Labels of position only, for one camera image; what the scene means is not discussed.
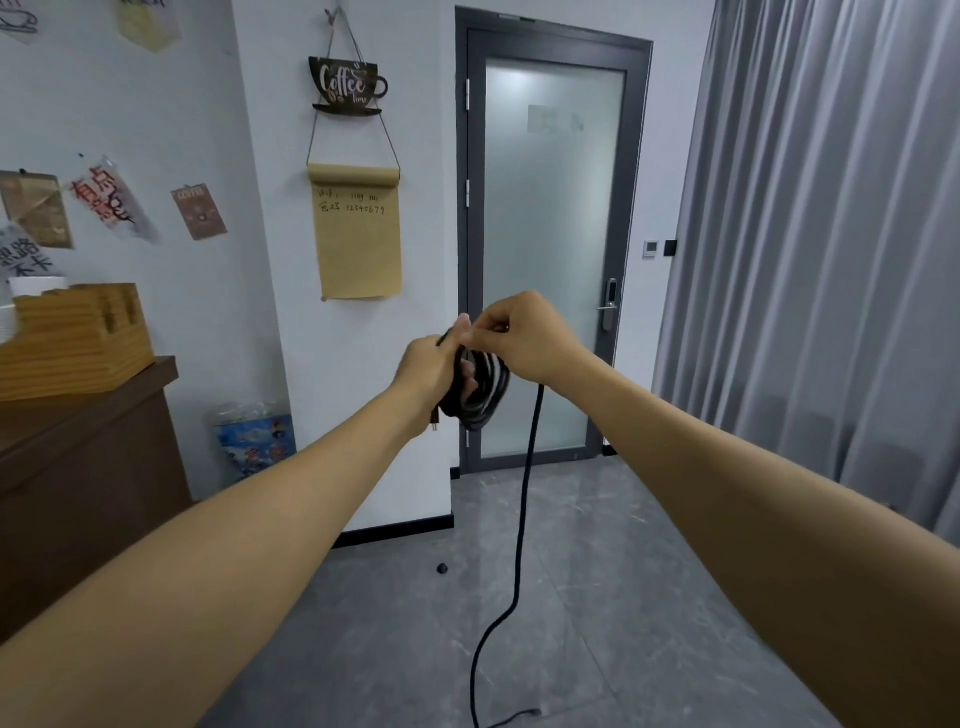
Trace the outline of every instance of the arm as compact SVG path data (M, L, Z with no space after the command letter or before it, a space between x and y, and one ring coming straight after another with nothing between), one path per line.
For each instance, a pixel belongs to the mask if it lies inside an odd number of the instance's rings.
M166 523L7 642L0 725L196 723L426 428L459 346L436 340L411 344L390 388L320 441Z
M538 294L495 304L472 338L599 426L733 605L845 725L956 720L960 551L654 397L583 349Z

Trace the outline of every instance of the wall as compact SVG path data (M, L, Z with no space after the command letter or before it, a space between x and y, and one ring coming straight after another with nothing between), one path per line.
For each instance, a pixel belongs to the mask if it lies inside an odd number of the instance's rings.
M68 181L103 154L119 164L158 241L117 240L67 199L75 250L51 255L75 282L137 284L156 352L177 357L167 398L191 489L208 497L229 475L204 414L286 398L230 4L178 3L183 38L158 56L116 32L107 2L48 7L39 42L0 34L0 169ZM170 191L199 182L228 235L190 238Z
M477 2L655 43L632 241L676 232L712 0ZM304 172L317 91L308 56L325 55L323 5L288 0L264 13L234 0L257 182L276 291L280 340L298 436L311 442L389 383L403 347L445 330L457 309L455 22L452 0L349 0L361 50L391 90L382 102L403 169L403 293L383 302L322 302ZM332 56L352 58L338 24ZM379 123L321 115L312 159L390 165ZM670 261L632 255L616 366L650 385ZM450 512L447 468L457 428L441 424L407 448L349 529Z

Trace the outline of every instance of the kraft paper scroll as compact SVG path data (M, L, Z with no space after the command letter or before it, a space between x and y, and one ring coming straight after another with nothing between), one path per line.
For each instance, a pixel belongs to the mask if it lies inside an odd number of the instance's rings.
M400 261L400 171L307 164L324 298L396 296Z

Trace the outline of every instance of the door frame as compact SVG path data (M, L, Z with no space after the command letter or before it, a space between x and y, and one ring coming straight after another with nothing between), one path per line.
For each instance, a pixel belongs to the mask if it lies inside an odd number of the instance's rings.
M522 61L557 62L566 65L581 65L591 68L607 68L623 71L624 97L620 110L620 132L617 138L611 213L607 229L607 248L604 256L603 281L617 278L617 305L622 302L623 278L626 273L629 250L630 227L633 220L636 177L643 133L643 116L646 109L653 42L627 36L571 28L515 15L456 9L457 20L457 251L459 306L471 317L479 314L483 296L483 227L482 214L469 215L467 204L468 181L470 209L481 211L484 204L484 114L486 94L481 86L485 72L474 72L469 78L475 83L470 93L468 110L468 70L470 56L478 59L484 51L495 47L496 55ZM473 48L469 45L473 39ZM557 40L565 39L558 50ZM469 133L473 130L479 142L468 146ZM480 240L479 245L468 244ZM598 306L604 305L605 293L597 291ZM619 310L615 311L612 330L603 331L597 326L594 350L597 355L613 364L616 336L619 331ZM481 437L481 433L467 433L460 427L460 464L463 473L477 473L501 468L521 467L525 455L501 455L481 458L478 447L468 449L468 437ZM600 454L603 435L593 421L588 421L585 446L575 449L548 450L534 454L535 464L580 460Z

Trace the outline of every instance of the door handle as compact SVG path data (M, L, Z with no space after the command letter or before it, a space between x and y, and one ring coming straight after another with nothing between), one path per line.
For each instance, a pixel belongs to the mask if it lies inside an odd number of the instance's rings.
M616 279L608 279L604 290L604 304L597 306L598 311L603 311L600 319L600 328L604 331L613 330L613 317L616 315Z

